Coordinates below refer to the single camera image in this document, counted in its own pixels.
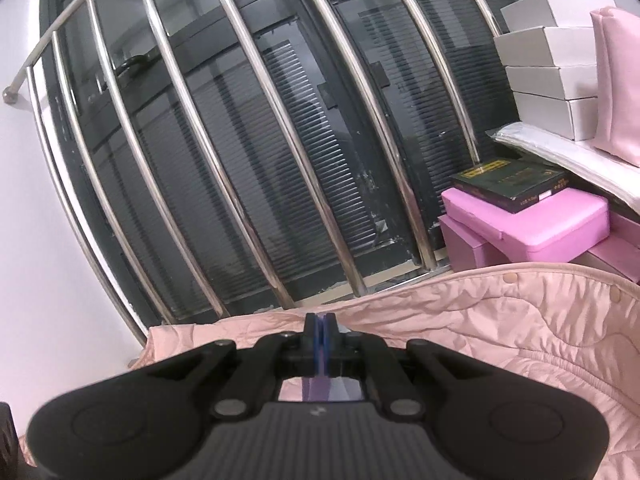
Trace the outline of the steel window guard railing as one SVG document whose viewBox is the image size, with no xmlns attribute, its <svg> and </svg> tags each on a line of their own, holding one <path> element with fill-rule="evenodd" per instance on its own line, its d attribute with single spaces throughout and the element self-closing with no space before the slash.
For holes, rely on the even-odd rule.
<svg viewBox="0 0 640 480">
<path fill-rule="evenodd" d="M 440 196 L 516 108 L 516 0 L 35 0 L 2 89 L 139 340 L 445 271 Z"/>
</svg>

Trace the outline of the top white cardboard box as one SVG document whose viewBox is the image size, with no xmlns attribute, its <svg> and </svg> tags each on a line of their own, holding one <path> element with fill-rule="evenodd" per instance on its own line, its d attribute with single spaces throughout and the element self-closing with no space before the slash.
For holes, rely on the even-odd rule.
<svg viewBox="0 0 640 480">
<path fill-rule="evenodd" d="M 535 27 L 590 27 L 591 12 L 616 6 L 614 0 L 518 0 L 500 12 L 510 32 Z"/>
</svg>

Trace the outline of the magenta pink storage case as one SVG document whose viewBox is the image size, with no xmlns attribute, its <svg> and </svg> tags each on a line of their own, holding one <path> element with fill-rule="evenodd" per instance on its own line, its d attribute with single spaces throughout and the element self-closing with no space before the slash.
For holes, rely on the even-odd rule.
<svg viewBox="0 0 640 480">
<path fill-rule="evenodd" d="M 610 235 L 608 201 L 576 188 L 516 214 L 450 188 L 442 199 L 457 221 L 518 262 L 570 262 Z"/>
</svg>

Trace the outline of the white plastic wrapped board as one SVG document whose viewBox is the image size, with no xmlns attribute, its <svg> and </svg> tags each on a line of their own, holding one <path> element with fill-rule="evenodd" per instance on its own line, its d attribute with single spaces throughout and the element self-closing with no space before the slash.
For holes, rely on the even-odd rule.
<svg viewBox="0 0 640 480">
<path fill-rule="evenodd" d="M 639 213 L 639 172 L 614 156 L 547 130 L 514 122 L 491 133 L 492 140 L 558 165 L 614 195 Z"/>
</svg>

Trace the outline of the pink blue purple-trimmed garment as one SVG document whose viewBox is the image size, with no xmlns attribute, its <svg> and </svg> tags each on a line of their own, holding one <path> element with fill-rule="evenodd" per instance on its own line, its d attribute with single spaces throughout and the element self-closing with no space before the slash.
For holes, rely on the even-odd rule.
<svg viewBox="0 0 640 480">
<path fill-rule="evenodd" d="M 347 377 L 304 377 L 302 393 L 304 402 L 355 402 L 363 398 L 360 382 Z"/>
</svg>

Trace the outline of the white cardboard box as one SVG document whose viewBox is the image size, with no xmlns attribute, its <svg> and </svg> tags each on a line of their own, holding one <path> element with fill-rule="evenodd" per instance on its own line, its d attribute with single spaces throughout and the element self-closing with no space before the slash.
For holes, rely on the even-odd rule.
<svg viewBox="0 0 640 480">
<path fill-rule="evenodd" d="M 514 92 L 558 100 L 594 98 L 598 94 L 597 66 L 506 66 Z"/>
<path fill-rule="evenodd" d="M 568 67 L 596 64 L 590 27 L 535 27 L 498 36 L 494 43 L 504 66 Z"/>
<path fill-rule="evenodd" d="M 614 0 L 518 0 L 500 12 L 510 32 L 535 27 L 590 27 L 591 12 L 616 6 Z"/>
<path fill-rule="evenodd" d="M 598 124 L 598 100 L 558 100 L 546 96 L 514 93 L 521 122 L 573 141 L 594 138 Z"/>
</svg>

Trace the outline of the black book with gold print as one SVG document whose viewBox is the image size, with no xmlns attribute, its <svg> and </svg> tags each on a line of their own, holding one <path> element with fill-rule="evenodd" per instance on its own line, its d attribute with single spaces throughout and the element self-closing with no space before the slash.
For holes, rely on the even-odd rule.
<svg viewBox="0 0 640 480">
<path fill-rule="evenodd" d="M 567 188 L 565 170 L 496 158 L 452 177 L 452 185 L 484 202 L 516 214 Z"/>
</svg>

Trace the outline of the pink quilted jacket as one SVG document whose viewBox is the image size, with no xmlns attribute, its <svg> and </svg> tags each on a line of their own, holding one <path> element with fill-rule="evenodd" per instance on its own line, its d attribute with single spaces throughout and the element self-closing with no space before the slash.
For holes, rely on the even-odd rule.
<svg viewBox="0 0 640 480">
<path fill-rule="evenodd" d="M 304 402 L 216 418 L 236 352 L 334 314 L 382 337 L 425 406 Z M 45 479 L 634 479 L 639 289 L 574 264 L 465 271 L 320 308 L 163 325 L 130 372 L 58 396 L 28 426 Z"/>
</svg>

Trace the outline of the bottom white cardboard box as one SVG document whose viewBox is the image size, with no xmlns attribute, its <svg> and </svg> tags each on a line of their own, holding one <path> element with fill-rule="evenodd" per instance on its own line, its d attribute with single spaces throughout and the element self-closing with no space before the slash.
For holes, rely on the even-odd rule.
<svg viewBox="0 0 640 480">
<path fill-rule="evenodd" d="M 546 96 L 514 93 L 521 122 L 573 141 L 594 138 L 598 124 L 598 100 L 558 100 Z"/>
</svg>

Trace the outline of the light pink cushion bag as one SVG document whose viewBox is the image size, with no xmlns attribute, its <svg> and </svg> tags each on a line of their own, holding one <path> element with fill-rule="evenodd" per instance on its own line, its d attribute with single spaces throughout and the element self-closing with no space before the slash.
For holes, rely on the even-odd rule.
<svg viewBox="0 0 640 480">
<path fill-rule="evenodd" d="M 639 18 L 608 6 L 591 12 L 598 125 L 592 144 L 639 166 Z"/>
</svg>

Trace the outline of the pink box under case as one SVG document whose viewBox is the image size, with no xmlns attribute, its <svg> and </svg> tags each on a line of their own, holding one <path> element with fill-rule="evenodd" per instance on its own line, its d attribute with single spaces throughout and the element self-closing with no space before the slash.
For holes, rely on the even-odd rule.
<svg viewBox="0 0 640 480">
<path fill-rule="evenodd" d="M 499 252 L 484 237 L 449 217 L 448 214 L 439 217 L 439 224 L 452 270 L 461 272 L 486 268 L 486 266 L 500 266 L 510 262 L 506 255 Z"/>
</svg>

